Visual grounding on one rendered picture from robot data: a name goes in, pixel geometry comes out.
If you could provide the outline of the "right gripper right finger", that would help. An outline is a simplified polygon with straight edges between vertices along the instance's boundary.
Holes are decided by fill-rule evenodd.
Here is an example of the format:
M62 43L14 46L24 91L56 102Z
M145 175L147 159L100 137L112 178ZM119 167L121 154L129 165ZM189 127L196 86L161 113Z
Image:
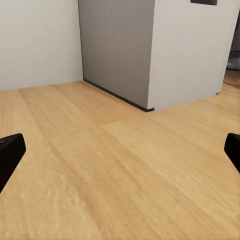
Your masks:
M240 135L229 133L225 141L224 150L240 173Z

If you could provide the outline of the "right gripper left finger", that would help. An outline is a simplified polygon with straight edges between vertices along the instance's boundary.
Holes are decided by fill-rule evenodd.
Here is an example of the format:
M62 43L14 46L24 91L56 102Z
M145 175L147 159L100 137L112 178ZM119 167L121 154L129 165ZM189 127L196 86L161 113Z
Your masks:
M26 153L22 133L0 138L0 193Z

